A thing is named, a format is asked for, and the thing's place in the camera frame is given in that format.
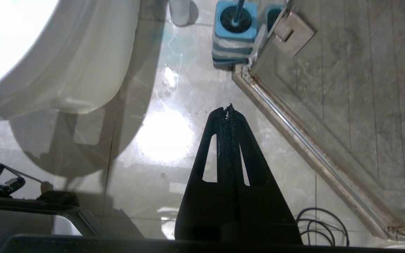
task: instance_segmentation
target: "shower door hinge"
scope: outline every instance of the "shower door hinge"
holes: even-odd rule
[[[270,40],[286,55],[293,57],[315,34],[296,13],[283,9],[271,29]]]

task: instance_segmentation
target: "toilet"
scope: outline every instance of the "toilet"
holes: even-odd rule
[[[1,0],[0,121],[46,107],[86,113],[127,72],[140,0]]]

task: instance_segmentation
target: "black plastic bracket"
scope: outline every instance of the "black plastic bracket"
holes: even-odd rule
[[[217,135],[217,182],[205,182],[213,135]],[[243,180],[241,154],[249,186]],[[177,216],[175,238],[302,245],[262,151],[245,117],[232,105],[209,115]]]

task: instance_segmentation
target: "shower door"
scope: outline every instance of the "shower door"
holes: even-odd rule
[[[405,229],[405,0],[294,0],[287,11],[307,27],[278,18],[252,77]]]

